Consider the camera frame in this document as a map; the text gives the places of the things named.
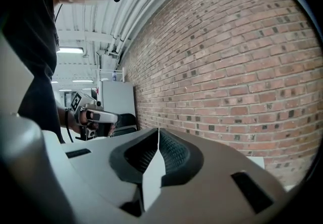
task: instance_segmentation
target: black shirt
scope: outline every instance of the black shirt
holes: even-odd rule
[[[19,114],[53,131],[62,142],[51,78],[57,64],[53,0],[4,0],[0,19],[3,34],[34,75]]]

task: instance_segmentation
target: black cable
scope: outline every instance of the black cable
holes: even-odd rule
[[[72,139],[72,136],[71,136],[71,133],[70,133],[70,129],[69,129],[69,124],[68,124],[69,110],[70,110],[69,108],[66,108],[65,109],[65,126],[66,126],[66,129],[67,129],[67,133],[70,136],[71,142],[73,143],[74,141]]]
[[[60,10],[61,10],[61,8],[62,8],[62,6],[63,6],[63,4],[61,4],[61,6],[60,6],[60,8],[59,8],[59,11],[57,12],[57,14],[56,14],[56,17],[55,17],[55,23],[56,23],[56,20],[57,20],[57,16],[59,15],[59,13],[60,13]]]

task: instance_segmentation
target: blue bottle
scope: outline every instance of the blue bottle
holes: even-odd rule
[[[117,81],[116,71],[113,71],[113,73],[112,73],[112,81]]]

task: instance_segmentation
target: ceiling light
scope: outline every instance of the ceiling light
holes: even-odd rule
[[[92,80],[72,80],[73,82],[93,82]]]
[[[57,53],[83,53],[83,49],[73,47],[60,47],[60,50]]]

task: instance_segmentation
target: man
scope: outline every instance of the man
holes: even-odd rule
[[[54,7],[59,3],[88,0],[2,0],[0,26],[12,49],[34,75],[19,108],[19,115],[34,120],[43,130],[53,131],[61,143],[65,108],[56,104],[51,86],[58,50]],[[69,128],[80,132],[74,116],[68,115]]]

